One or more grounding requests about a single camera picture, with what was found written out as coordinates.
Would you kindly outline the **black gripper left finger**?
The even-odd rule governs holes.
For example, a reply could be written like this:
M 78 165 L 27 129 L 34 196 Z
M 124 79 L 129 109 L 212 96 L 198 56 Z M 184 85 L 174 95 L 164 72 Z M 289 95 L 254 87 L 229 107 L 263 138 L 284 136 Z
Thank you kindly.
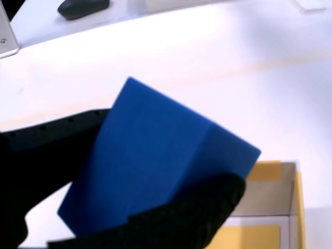
M 27 237 L 27 213 L 71 182 L 109 113 L 95 109 L 1 133 L 1 248 Z

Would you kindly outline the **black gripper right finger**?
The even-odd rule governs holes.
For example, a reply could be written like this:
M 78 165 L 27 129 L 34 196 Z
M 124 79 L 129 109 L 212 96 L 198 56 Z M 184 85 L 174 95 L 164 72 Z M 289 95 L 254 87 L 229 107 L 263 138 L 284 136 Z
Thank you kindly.
M 246 182 L 219 175 L 179 200 L 131 216 L 122 226 L 75 239 L 50 242 L 49 248 L 205 248 L 235 210 Z

